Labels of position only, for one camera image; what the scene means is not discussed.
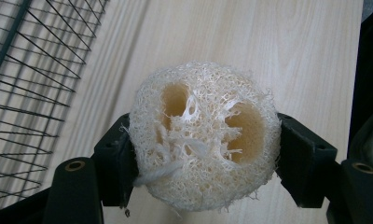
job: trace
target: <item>loofah fibers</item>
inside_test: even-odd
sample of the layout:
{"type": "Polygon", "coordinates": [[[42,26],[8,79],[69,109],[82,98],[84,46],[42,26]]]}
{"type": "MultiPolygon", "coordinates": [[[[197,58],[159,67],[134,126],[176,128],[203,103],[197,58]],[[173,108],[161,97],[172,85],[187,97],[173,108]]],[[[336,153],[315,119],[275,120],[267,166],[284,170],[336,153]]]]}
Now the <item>loofah fibers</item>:
{"type": "Polygon", "coordinates": [[[216,63],[150,76],[130,122],[140,171],[134,185],[182,210],[228,207],[250,195],[270,180],[280,152],[271,96],[216,63]]]}

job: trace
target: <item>black plastic bracket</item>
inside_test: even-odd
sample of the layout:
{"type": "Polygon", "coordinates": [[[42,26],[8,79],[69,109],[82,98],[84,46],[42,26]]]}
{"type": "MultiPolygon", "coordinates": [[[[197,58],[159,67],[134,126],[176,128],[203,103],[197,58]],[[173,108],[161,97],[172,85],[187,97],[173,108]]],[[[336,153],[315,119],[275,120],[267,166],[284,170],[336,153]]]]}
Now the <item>black plastic bracket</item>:
{"type": "Polygon", "coordinates": [[[327,170],[337,150],[297,120],[278,114],[282,121],[281,151],[277,175],[299,207],[323,205],[327,170]]]}
{"type": "Polygon", "coordinates": [[[129,138],[129,114],[121,116],[94,148],[92,159],[99,176],[104,206],[126,207],[138,176],[134,147],[129,138]]]}

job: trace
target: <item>metal wire grid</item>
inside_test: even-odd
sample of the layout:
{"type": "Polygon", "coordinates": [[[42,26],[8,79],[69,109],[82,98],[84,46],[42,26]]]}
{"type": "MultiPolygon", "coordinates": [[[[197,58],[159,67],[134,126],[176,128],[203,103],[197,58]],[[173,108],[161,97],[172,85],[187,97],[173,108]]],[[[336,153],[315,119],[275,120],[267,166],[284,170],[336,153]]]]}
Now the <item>metal wire grid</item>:
{"type": "Polygon", "coordinates": [[[106,3],[0,1],[0,208],[39,190],[106,3]]]}

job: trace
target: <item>wood grain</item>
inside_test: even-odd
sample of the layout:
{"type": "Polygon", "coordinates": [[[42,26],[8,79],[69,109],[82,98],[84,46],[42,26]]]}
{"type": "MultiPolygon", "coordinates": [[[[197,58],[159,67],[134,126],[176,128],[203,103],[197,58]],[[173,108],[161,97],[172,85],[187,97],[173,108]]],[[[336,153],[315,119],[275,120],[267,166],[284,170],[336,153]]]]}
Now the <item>wood grain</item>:
{"type": "MultiPolygon", "coordinates": [[[[209,61],[251,70],[277,109],[346,157],[362,0],[111,1],[79,84],[52,167],[92,149],[130,111],[155,70],[209,61]]],[[[47,175],[50,184],[51,172],[47,175]]],[[[280,179],[258,199],[228,211],[180,212],[135,189],[126,218],[105,208],[106,223],[326,223],[322,209],[297,208],[280,179]]]]}

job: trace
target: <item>loofah cavity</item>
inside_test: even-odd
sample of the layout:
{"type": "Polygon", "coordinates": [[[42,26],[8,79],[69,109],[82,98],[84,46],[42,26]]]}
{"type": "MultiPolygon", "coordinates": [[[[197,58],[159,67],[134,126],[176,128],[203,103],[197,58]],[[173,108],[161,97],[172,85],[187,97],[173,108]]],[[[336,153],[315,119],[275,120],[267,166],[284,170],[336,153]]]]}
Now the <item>loofah cavity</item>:
{"type": "Polygon", "coordinates": [[[228,206],[266,184],[280,149],[271,96],[246,74],[187,63],[150,76],[130,113],[135,186],[182,210],[228,206]]]}

